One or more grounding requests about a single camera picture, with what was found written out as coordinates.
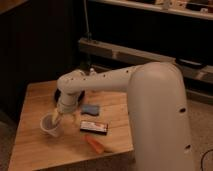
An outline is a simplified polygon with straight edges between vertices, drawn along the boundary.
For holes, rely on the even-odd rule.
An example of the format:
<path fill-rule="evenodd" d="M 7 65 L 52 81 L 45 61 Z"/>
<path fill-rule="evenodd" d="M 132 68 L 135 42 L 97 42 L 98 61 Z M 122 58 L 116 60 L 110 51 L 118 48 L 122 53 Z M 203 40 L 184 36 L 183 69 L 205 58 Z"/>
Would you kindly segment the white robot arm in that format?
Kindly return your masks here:
<path fill-rule="evenodd" d="M 186 90 L 175 65 L 151 62 L 93 75 L 74 70 L 59 77 L 57 88 L 61 113 L 73 112 L 85 90 L 125 92 L 137 171 L 195 171 Z"/>

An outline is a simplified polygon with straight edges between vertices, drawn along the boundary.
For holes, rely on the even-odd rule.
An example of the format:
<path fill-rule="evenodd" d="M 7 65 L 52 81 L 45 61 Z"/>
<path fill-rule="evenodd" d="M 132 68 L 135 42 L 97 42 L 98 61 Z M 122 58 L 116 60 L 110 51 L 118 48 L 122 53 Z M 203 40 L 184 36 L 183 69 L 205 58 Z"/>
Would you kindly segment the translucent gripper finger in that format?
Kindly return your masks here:
<path fill-rule="evenodd" d="M 70 114 L 69 117 L 70 117 L 71 124 L 74 126 L 77 126 L 78 125 L 77 116 L 75 114 Z"/>
<path fill-rule="evenodd" d="M 57 110 L 55 110 L 52 114 L 52 123 L 57 124 L 60 118 L 61 118 L 61 114 Z"/>

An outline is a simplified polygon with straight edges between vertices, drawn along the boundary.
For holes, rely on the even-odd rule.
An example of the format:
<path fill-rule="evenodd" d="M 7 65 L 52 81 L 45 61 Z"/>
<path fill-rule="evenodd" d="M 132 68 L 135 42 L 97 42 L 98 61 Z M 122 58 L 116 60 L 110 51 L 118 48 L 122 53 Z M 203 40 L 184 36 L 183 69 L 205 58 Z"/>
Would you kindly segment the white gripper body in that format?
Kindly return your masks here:
<path fill-rule="evenodd" d="M 57 110 L 60 114 L 73 113 L 78 107 L 78 101 L 74 98 L 60 97 L 57 103 Z"/>

